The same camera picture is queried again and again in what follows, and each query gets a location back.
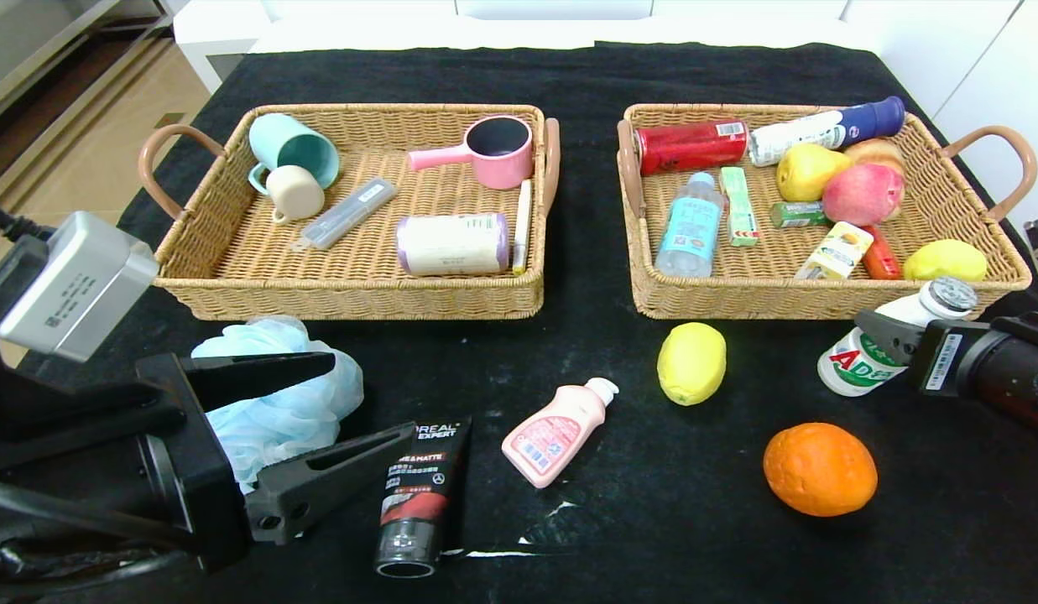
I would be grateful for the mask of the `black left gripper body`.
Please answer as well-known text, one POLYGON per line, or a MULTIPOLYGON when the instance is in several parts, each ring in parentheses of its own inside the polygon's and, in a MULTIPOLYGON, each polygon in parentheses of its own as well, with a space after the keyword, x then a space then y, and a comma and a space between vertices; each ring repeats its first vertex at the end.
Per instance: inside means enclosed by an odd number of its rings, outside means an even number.
POLYGON ((131 382, 93 391, 91 440, 77 452, 77 491, 115 527, 126 516, 180 530, 165 539, 136 528, 126 538, 177 548, 206 572, 238 562, 250 533, 243 495, 196 394, 172 353, 139 360, 131 382))

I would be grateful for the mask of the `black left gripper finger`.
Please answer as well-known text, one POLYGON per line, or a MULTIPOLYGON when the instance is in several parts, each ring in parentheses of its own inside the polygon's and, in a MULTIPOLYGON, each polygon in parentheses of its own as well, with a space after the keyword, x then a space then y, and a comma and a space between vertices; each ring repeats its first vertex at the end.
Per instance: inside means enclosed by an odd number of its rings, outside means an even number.
POLYGON ((279 393, 334 370, 335 364, 330 352, 180 359, 180 368, 204 412, 279 393))
POLYGON ((380 478, 408 450, 415 431, 415 422, 404 422, 266 466, 246 496, 253 540, 291 543, 380 478))

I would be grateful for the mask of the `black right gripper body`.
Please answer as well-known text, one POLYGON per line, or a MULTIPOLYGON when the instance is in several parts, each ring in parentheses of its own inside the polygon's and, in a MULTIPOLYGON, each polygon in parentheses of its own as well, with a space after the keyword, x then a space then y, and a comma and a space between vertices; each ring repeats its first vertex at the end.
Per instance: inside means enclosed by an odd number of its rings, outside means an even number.
POLYGON ((918 393, 976 400, 1038 431, 1038 320, 936 320, 907 379, 918 393))

